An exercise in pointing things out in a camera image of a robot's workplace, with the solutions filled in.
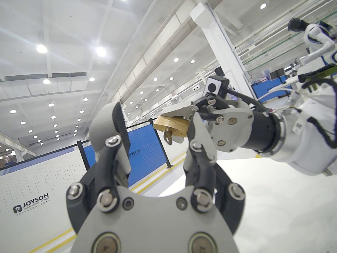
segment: humanoid robot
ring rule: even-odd
[[[321,57],[324,64],[337,64],[336,35],[332,34],[332,26],[320,22],[309,24],[299,18],[292,18],[288,23],[288,30],[304,32],[304,42],[309,46],[310,54],[298,59],[300,66]]]

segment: blue partition panel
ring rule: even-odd
[[[135,184],[152,171],[166,163],[158,138],[151,124],[128,132],[131,143],[129,158],[131,174],[129,186]],[[84,148],[90,167],[95,164],[92,146]]]
[[[282,82],[285,82],[285,80],[287,79],[286,76],[282,76],[281,80]],[[256,96],[259,98],[261,96],[263,96],[264,94],[268,93],[268,91],[278,85],[281,84],[281,81],[279,79],[275,79],[273,81],[271,80],[266,80],[264,82],[258,83],[256,85],[252,85]],[[277,91],[274,92],[268,96],[266,96],[265,98],[262,98],[260,101],[261,102],[265,102],[267,100],[273,99],[273,98],[277,98],[278,96],[282,96],[285,95],[287,92],[286,91]]]

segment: gray metal palm plate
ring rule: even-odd
[[[95,206],[78,233],[71,253],[93,252],[93,244],[105,232],[112,232],[119,238],[121,248],[116,252],[122,253],[207,253],[209,250],[203,248],[189,251],[191,237],[198,232],[213,238],[217,249],[211,252],[239,252],[226,222],[215,206],[208,213],[194,211],[190,204],[192,186],[161,198],[143,197],[124,187],[117,189],[121,198],[118,209],[107,214]],[[127,197],[133,198],[135,203],[129,211],[122,207]],[[184,211],[176,205],[180,197],[188,202]]]

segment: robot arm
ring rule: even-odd
[[[321,42],[323,44],[323,47],[318,49],[317,51],[310,53],[309,55],[301,57],[299,61],[302,66],[335,49],[335,42],[330,39],[330,37],[322,33],[319,27],[312,28],[308,32],[308,36]]]
[[[317,83],[331,83],[319,80]],[[102,108],[90,128],[96,164],[66,192],[69,218],[77,234],[71,253],[238,253],[233,235],[246,195],[217,165],[217,150],[250,148],[276,161],[290,158],[289,164],[307,174],[323,168],[330,174],[335,169],[337,174],[336,138],[332,141],[324,132],[337,131],[333,113],[329,116],[328,110],[333,111],[334,106],[328,88],[321,88],[327,99],[323,104],[317,103],[319,98],[313,93],[307,100],[309,105],[298,106],[301,96],[295,93],[282,109],[270,111],[260,102],[227,89],[228,84],[225,78],[211,77],[202,98],[169,106],[156,120],[155,127],[164,132],[168,143],[189,139],[184,163],[186,187],[168,197],[143,197],[128,189],[130,141],[121,105],[114,102]],[[337,84],[332,85],[337,93]],[[226,94],[237,100],[224,99]],[[318,115],[319,123],[311,119],[315,111],[312,100],[326,107],[318,112],[323,114]]]

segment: barrier post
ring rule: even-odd
[[[153,119],[149,118],[148,121],[150,122],[150,124],[151,124],[152,127],[153,127]],[[165,152],[165,150],[164,150],[164,146],[163,146],[163,144],[162,144],[162,142],[161,142],[161,140],[160,140],[160,138],[159,138],[158,132],[157,132],[155,129],[153,129],[153,130],[154,130],[154,132],[155,132],[155,134],[156,134],[156,136],[157,136],[157,139],[158,139],[158,142],[159,142],[159,144],[160,144],[160,147],[161,147],[161,149],[163,150],[163,153],[164,153],[164,155],[165,155],[167,169],[169,169],[169,168],[173,167],[173,165],[171,165],[171,163],[170,163],[170,161],[169,161],[169,158],[167,157],[167,154],[166,154],[166,152]]]
[[[81,157],[83,159],[83,163],[84,163],[84,166],[86,168],[86,170],[88,171],[89,168],[90,168],[90,165],[89,165],[89,162],[88,162],[88,159],[87,159],[87,155],[85,154],[85,151],[84,151],[84,148],[82,146],[82,142],[81,141],[77,141],[77,147],[80,151],[80,154],[81,154]]]

